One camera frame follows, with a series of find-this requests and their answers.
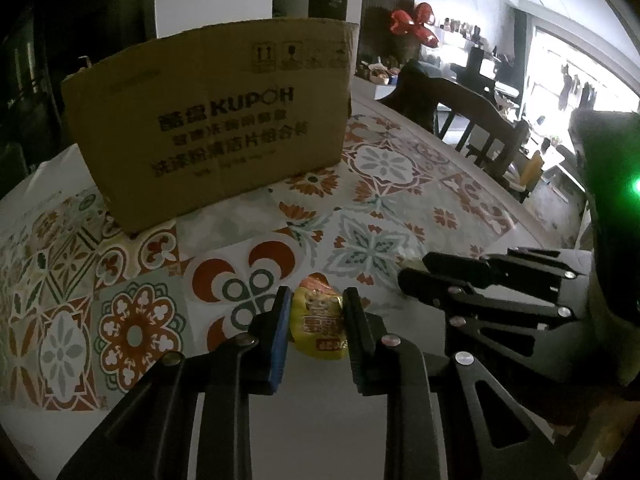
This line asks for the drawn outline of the patterned floral tablecloth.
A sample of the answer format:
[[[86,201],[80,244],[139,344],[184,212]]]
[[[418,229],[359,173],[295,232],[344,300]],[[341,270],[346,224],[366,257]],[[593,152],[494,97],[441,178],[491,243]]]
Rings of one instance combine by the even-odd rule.
[[[305,278],[389,307],[411,259],[477,257],[514,228],[473,171],[360,108],[336,166],[129,235],[68,148],[1,203],[1,401],[105,410],[164,352],[213,349]]]

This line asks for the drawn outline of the brown cardboard box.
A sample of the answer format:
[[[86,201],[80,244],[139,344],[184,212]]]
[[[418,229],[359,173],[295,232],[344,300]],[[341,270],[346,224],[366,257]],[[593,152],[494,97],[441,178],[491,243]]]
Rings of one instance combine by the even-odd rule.
[[[337,164],[358,28],[328,18],[217,24],[67,77],[68,130],[128,233]]]

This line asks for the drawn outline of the red balloon dog sculpture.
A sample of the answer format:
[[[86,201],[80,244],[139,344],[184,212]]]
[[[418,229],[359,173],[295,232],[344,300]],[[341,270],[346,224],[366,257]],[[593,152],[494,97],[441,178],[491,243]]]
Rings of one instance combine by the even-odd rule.
[[[435,24],[435,14],[427,2],[419,3],[413,14],[405,10],[395,10],[390,14],[390,32],[395,36],[413,36],[429,48],[437,48],[439,40],[431,30]]]

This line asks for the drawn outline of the yellow snack packet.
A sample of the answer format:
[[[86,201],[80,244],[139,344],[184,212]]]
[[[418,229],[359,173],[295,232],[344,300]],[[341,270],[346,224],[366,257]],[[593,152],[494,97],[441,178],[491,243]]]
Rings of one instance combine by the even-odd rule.
[[[339,361],[347,353],[343,299],[321,273],[303,279],[295,289],[290,333],[297,351],[322,361]]]

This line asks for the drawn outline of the dark wooden dining chair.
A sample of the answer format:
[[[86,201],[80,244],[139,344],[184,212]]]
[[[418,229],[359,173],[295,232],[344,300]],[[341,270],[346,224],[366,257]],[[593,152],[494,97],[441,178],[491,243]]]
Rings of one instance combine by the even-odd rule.
[[[529,196],[526,184],[506,177],[516,153],[528,140],[529,125],[524,120],[511,124],[484,96],[449,79],[430,76],[416,60],[400,70],[395,89],[380,103],[439,139],[446,136],[455,117],[466,118],[468,126],[456,150],[460,152],[465,147],[474,128],[481,128],[487,139],[481,148],[472,149],[474,164],[519,202]]]

